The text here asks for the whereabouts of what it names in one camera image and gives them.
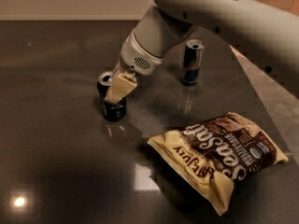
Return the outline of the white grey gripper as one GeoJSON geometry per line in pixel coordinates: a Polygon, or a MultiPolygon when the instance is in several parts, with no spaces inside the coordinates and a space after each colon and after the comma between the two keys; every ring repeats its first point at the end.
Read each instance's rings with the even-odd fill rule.
{"type": "Polygon", "coordinates": [[[138,43],[135,31],[132,31],[122,44],[120,59],[113,69],[112,84],[107,90],[105,101],[117,104],[136,88],[136,74],[149,76],[163,61],[163,58],[146,51],[138,43]]]}

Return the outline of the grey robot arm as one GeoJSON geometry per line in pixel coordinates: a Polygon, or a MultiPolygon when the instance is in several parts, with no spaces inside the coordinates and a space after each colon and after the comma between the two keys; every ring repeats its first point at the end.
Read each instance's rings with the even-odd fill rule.
{"type": "Polygon", "coordinates": [[[106,100],[116,104],[148,76],[166,53],[197,27],[208,29],[299,93],[299,17],[255,0],[153,0],[121,47],[106,100]]]}

